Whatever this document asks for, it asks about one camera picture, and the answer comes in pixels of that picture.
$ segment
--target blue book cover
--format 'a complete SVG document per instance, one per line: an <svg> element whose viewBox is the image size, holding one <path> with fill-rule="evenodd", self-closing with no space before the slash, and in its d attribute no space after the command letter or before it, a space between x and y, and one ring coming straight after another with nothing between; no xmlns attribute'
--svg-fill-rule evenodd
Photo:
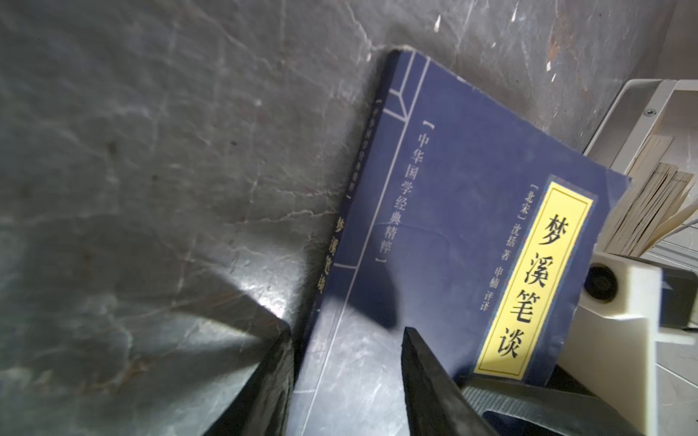
<svg viewBox="0 0 698 436"><path fill-rule="evenodd" d="M405 326L453 377L542 386L628 186L412 50L392 52L318 281L289 435L407 435Z"/></svg>

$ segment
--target yellow title label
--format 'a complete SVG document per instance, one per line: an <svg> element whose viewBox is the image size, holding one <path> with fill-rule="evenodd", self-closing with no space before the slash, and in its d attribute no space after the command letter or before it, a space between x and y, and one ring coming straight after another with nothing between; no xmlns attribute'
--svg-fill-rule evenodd
<svg viewBox="0 0 698 436"><path fill-rule="evenodd" d="M555 182L541 201L477 360L478 374L523 378L593 203Z"/></svg>

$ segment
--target gray marble surface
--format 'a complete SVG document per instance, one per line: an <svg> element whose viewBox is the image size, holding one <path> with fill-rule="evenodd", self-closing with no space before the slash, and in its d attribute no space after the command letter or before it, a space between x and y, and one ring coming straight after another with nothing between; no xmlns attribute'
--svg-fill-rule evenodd
<svg viewBox="0 0 698 436"><path fill-rule="evenodd" d="M581 149L672 9L3 0L0 433L200 434L298 338L392 45Z"/></svg>

